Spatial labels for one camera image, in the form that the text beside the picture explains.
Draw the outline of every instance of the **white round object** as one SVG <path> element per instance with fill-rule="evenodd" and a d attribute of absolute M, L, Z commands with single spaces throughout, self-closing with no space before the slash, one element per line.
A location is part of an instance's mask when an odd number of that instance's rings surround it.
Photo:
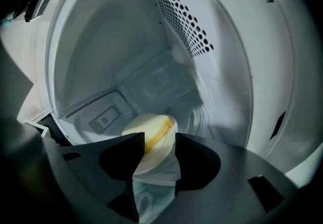
<path fill-rule="evenodd" d="M 174 125 L 170 127 L 163 138 L 161 138 L 153 148 L 142 157 L 134 175 L 141 175 L 154 169 L 171 153 L 175 144 L 175 134 L 178 132 L 177 122 L 174 118 L 172 118 L 172 120 L 174 121 Z"/>

